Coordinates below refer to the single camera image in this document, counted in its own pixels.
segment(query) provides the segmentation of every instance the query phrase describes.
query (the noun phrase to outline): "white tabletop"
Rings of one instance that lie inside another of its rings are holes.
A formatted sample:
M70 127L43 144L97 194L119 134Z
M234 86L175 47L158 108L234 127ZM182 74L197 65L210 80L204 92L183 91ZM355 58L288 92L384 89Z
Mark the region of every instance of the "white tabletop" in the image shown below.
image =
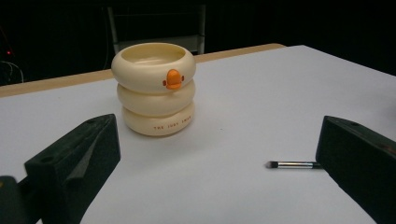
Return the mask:
M198 63L195 117L147 137L120 116L114 79L0 98L0 175L81 122L118 120L121 161L82 223L374 223L313 161L325 115L396 139L396 77L305 46Z

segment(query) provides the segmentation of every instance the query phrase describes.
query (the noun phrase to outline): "makeup brush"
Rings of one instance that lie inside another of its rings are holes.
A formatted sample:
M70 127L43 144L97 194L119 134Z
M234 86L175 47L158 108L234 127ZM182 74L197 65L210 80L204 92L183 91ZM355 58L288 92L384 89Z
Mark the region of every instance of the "makeup brush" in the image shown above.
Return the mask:
M268 161L265 167L269 169L323 169L316 161Z

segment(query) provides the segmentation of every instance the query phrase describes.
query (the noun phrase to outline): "cream ceramic container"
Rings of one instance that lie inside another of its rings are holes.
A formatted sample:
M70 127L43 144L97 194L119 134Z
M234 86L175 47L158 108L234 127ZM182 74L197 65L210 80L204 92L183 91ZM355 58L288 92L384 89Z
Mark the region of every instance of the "cream ceramic container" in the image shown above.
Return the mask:
M194 113L195 60L177 45L147 43L120 51L111 71L119 82L122 117L132 130L151 136L176 133Z

